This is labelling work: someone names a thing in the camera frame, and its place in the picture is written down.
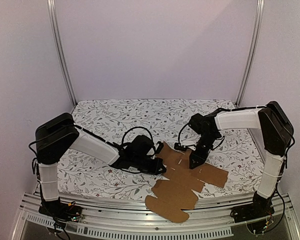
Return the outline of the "brown cardboard box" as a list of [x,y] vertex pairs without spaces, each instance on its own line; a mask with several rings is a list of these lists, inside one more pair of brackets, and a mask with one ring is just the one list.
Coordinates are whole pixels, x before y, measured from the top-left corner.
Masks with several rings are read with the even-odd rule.
[[145,197],[146,207],[159,216],[173,222],[183,223],[189,218],[185,210],[193,210],[206,184],[224,188],[229,172],[204,163],[189,169],[191,150],[181,153],[166,142],[156,156],[163,160],[165,179],[159,179],[152,187],[154,196]]

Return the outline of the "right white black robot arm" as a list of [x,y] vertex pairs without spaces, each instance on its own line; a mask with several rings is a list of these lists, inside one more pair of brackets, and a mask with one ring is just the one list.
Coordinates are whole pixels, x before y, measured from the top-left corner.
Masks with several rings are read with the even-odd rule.
[[250,135],[259,132],[259,137],[252,137],[258,147],[263,147],[261,154],[264,167],[260,183],[255,190],[252,202],[242,207],[235,207],[237,215],[250,214],[252,218],[271,213],[272,198],[277,193],[279,181],[288,167],[288,152],[295,144],[294,127],[277,101],[265,105],[239,107],[233,109],[218,108],[206,115],[195,113],[187,124],[199,140],[189,156],[191,170],[202,166],[209,153],[219,140],[221,131],[245,129]]

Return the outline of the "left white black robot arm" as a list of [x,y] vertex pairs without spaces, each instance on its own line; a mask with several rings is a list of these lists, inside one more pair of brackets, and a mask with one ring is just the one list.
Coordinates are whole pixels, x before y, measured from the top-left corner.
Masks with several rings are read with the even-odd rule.
[[75,123],[70,113],[62,113],[35,130],[35,140],[28,145],[34,153],[35,169],[45,209],[53,216],[64,213],[59,202],[58,163],[69,150],[95,158],[119,170],[136,169],[138,174],[161,175],[167,171],[162,158],[163,142],[153,136],[137,135],[132,141],[110,142]]

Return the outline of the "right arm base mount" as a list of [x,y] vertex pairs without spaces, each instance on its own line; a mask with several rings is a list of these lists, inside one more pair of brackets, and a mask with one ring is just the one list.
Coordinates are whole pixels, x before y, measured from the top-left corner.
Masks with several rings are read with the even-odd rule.
[[264,198],[255,192],[252,197],[252,203],[233,207],[230,216],[235,223],[239,223],[272,215],[275,213],[272,204],[274,194],[275,191],[268,198]]

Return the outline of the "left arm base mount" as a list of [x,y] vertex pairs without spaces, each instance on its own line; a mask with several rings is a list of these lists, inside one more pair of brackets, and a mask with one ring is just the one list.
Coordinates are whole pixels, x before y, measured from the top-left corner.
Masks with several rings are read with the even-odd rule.
[[58,200],[41,201],[38,212],[62,222],[77,222],[82,216],[83,208],[75,201],[63,203]]

